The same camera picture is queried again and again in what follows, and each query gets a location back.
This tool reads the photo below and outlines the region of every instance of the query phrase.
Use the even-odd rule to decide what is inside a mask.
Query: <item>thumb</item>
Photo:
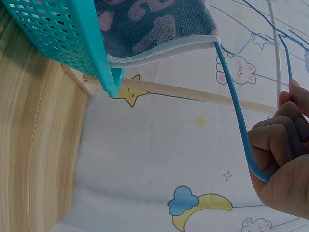
[[[289,92],[301,113],[309,117],[309,91],[302,88],[296,80],[292,80],[289,83]]]

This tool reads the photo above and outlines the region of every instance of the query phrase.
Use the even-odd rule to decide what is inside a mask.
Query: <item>cartoon rabbit face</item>
[[[256,78],[254,76],[255,67],[252,64],[249,64],[243,57],[241,56],[230,56],[227,55],[226,52],[223,52],[225,60],[228,64],[231,76],[233,81],[243,85],[245,83],[255,84]],[[219,57],[217,57],[217,74],[216,79],[217,81],[225,85],[226,84],[226,77],[220,62]]]
[[[270,221],[260,218],[252,222],[251,218],[247,218],[242,223],[241,232],[270,232],[274,229],[271,227]]]

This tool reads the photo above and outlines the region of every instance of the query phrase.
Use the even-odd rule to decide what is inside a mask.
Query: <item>hand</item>
[[[258,168],[271,175],[265,183],[250,173],[261,201],[276,210],[309,219],[309,92],[296,81],[279,96],[272,119],[248,132]]]

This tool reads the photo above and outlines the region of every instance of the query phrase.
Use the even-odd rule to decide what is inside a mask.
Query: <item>star print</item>
[[[139,81],[140,80],[140,75],[136,75],[132,78],[132,80]],[[131,106],[134,107],[137,97],[143,96],[148,94],[147,91],[141,91],[141,90],[134,90],[130,88],[120,88],[119,93],[117,97],[114,99],[125,99],[126,102]]]
[[[197,120],[195,120],[195,122],[199,125],[200,128],[203,128],[207,124],[203,117],[199,117]]]
[[[253,35],[253,41],[252,41],[252,43],[253,43],[253,44],[259,45],[259,47],[260,47],[262,50],[264,49],[264,45],[267,44],[267,42],[266,42],[263,38],[261,38],[261,37],[259,37],[259,36],[256,36],[256,35]]]
[[[227,173],[224,174],[223,176],[226,178],[226,181],[228,181],[228,179],[232,177],[232,175],[230,174],[230,171],[227,171]]]
[[[237,15],[237,17],[240,18],[240,19],[243,19],[245,16],[243,16],[243,14],[240,13],[240,14]]]

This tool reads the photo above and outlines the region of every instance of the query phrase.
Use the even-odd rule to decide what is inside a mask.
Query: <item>blue cloud print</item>
[[[192,209],[198,205],[198,197],[192,195],[190,188],[179,186],[174,191],[174,199],[168,203],[169,214],[181,215],[185,210]]]

